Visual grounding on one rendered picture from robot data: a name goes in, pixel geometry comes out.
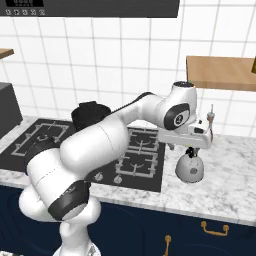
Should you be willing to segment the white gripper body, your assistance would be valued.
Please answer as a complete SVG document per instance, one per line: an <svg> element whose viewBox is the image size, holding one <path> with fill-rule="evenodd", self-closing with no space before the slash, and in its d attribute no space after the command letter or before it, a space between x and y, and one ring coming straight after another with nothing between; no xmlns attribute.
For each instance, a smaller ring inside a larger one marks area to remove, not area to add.
<svg viewBox="0 0 256 256"><path fill-rule="evenodd" d="M162 143L183 145L193 148L208 149L212 143L211 132L206 134L191 135L177 134L175 131L158 130L158 140Z"/></svg>

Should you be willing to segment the black hob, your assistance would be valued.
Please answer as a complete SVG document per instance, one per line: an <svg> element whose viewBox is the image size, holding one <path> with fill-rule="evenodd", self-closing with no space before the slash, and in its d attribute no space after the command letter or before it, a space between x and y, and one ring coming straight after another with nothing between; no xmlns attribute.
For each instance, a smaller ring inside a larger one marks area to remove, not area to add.
<svg viewBox="0 0 256 256"><path fill-rule="evenodd" d="M0 139L0 184L22 188L28 184L24 174L24 156L35 141L53 137L62 142L75 132L69 121L53 119L25 120ZM129 147L124 156L92 171L86 180L93 183L112 185L152 192L161 192L165 145L157 140L156 129L129 127ZM97 182L97 173L103 179ZM115 184L114 178L121 175L122 183Z"/></svg>

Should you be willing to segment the dark blue cupboard door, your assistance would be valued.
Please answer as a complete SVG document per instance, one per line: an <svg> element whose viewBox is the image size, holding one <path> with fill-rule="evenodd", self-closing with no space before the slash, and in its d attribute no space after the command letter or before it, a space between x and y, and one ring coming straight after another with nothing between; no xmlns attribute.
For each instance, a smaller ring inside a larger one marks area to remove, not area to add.
<svg viewBox="0 0 256 256"><path fill-rule="evenodd" d="M160 211L101 203L89 234L101 256L163 256L165 236L176 229L176 216Z"/></svg>
<svg viewBox="0 0 256 256"><path fill-rule="evenodd" d="M26 217L18 205L21 192L0 185L0 249L23 256L52 256L61 245L59 223Z"/></svg>

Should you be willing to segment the dark blue drawer front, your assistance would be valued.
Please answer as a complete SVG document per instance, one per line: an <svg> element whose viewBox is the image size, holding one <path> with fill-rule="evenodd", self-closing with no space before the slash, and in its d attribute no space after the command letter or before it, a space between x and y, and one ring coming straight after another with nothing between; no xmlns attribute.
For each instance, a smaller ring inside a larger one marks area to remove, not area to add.
<svg viewBox="0 0 256 256"><path fill-rule="evenodd" d="M209 230L220 232L227 224L230 228L228 236L206 234L200 226L201 221L207 222ZM179 228L176 256L256 256L256 227L180 216Z"/></svg>

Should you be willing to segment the black range hood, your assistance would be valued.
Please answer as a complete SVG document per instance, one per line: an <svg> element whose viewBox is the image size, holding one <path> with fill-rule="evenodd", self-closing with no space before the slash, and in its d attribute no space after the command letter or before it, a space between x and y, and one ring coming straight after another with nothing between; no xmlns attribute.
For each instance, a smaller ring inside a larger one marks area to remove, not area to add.
<svg viewBox="0 0 256 256"><path fill-rule="evenodd" d="M176 18L180 0L0 0L0 17Z"/></svg>

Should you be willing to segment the dark grey box appliance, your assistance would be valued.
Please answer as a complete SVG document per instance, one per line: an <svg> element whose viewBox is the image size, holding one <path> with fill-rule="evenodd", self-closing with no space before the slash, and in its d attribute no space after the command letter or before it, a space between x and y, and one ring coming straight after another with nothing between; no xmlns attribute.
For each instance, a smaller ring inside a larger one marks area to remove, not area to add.
<svg viewBox="0 0 256 256"><path fill-rule="evenodd" d="M22 121L12 84L0 82L0 139Z"/></svg>

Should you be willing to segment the wide wooden wall shelf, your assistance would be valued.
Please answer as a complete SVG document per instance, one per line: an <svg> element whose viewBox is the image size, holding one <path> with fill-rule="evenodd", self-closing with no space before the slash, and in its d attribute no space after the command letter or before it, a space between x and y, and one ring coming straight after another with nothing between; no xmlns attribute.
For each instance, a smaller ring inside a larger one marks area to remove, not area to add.
<svg viewBox="0 0 256 256"><path fill-rule="evenodd" d="M253 58L187 56L187 80L197 88L256 91Z"/></svg>

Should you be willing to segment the short wooden wall shelf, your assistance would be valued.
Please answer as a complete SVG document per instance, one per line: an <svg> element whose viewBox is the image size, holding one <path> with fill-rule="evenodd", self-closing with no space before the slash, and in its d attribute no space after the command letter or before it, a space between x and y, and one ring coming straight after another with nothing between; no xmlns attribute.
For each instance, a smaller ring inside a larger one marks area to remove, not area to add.
<svg viewBox="0 0 256 256"><path fill-rule="evenodd" d="M14 54L13 49L0 48L0 60Z"/></svg>

